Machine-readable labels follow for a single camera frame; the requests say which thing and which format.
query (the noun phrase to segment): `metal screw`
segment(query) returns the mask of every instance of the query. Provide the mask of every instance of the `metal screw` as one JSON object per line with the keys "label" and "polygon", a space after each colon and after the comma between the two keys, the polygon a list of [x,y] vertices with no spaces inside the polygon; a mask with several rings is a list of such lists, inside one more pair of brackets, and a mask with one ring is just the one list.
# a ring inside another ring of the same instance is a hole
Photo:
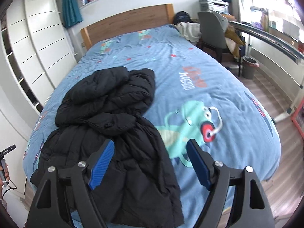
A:
{"label": "metal screw", "polygon": [[222,167],[224,164],[222,161],[215,161],[214,164],[217,166],[217,167]]}
{"label": "metal screw", "polygon": [[246,166],[246,171],[248,171],[248,172],[253,172],[253,168],[251,167],[251,166]]}
{"label": "metal screw", "polygon": [[84,161],[80,161],[80,162],[78,163],[78,166],[79,166],[79,167],[85,167],[86,165],[87,165],[87,163],[84,162]]}
{"label": "metal screw", "polygon": [[55,167],[54,166],[50,166],[47,171],[48,172],[54,172],[55,171]]}

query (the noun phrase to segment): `trash bin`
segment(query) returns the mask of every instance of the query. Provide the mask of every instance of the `trash bin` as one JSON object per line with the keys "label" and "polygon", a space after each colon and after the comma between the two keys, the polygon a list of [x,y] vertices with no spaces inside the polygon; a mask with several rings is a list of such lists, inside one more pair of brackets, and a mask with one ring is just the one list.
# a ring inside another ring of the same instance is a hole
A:
{"label": "trash bin", "polygon": [[243,71],[242,76],[246,79],[252,80],[256,68],[259,67],[259,64],[250,57],[243,57]]}

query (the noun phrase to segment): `bed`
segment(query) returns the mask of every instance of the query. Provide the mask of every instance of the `bed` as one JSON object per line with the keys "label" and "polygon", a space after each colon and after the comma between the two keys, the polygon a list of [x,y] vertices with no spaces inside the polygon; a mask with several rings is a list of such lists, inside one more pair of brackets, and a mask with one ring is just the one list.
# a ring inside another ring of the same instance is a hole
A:
{"label": "bed", "polygon": [[[186,154],[188,139],[196,139],[229,167],[250,165],[260,180],[272,177],[281,146],[269,114],[235,76],[169,24],[173,16],[172,5],[164,4],[127,11],[82,30],[88,52],[54,90],[28,141],[23,168],[29,179],[44,142],[57,128],[54,118],[66,92],[94,71],[117,66],[155,72],[155,98],[144,117],[159,130],[171,158],[181,188],[182,228],[193,227],[208,196]],[[230,188],[225,208],[233,196]],[[72,216],[80,221],[77,213]]]}

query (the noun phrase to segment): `black puffer jacket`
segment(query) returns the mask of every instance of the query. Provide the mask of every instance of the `black puffer jacket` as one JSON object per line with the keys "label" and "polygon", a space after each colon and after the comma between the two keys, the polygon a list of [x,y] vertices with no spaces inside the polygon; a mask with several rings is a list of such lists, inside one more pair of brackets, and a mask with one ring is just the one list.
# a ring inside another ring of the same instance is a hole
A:
{"label": "black puffer jacket", "polygon": [[[105,221],[137,227],[183,224],[180,189],[156,128],[141,115],[152,103],[154,72],[104,69],[78,82],[64,97],[55,119],[59,129],[45,142],[31,182],[38,186],[48,167],[74,166],[107,138],[115,154],[101,185],[92,191]],[[72,191],[68,199],[74,208]]]}

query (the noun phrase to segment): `blue duvet cover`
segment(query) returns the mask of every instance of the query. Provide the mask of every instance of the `blue duvet cover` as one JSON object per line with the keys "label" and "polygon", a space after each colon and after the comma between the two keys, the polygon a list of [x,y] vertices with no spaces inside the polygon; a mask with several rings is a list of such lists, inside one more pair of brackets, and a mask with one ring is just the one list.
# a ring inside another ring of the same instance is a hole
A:
{"label": "blue duvet cover", "polygon": [[[269,114],[228,70],[164,25],[101,41],[87,52],[54,90],[36,123],[23,160],[28,178],[37,169],[48,135],[57,128],[54,119],[66,92],[94,71],[117,66],[155,72],[155,99],[144,117],[159,130],[172,159],[181,188],[181,227],[193,227],[209,193],[186,154],[189,139],[229,167],[252,166],[260,180],[274,174],[281,147]],[[225,208],[233,195],[230,188]]]}

